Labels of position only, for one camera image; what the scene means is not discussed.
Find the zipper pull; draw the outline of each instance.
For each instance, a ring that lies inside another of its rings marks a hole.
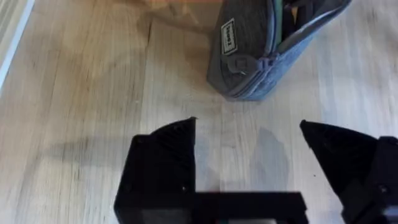
[[[265,70],[269,64],[268,58],[255,59],[250,55],[234,54],[228,56],[226,60],[228,69],[231,73],[240,73],[242,75],[250,75]]]

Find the wooden floor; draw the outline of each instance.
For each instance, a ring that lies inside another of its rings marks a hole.
[[[132,136],[190,116],[197,189],[299,190],[342,223],[299,122],[398,136],[398,1],[354,0],[261,103],[206,84],[219,3],[173,4],[36,0],[0,97],[2,223],[116,223]]]

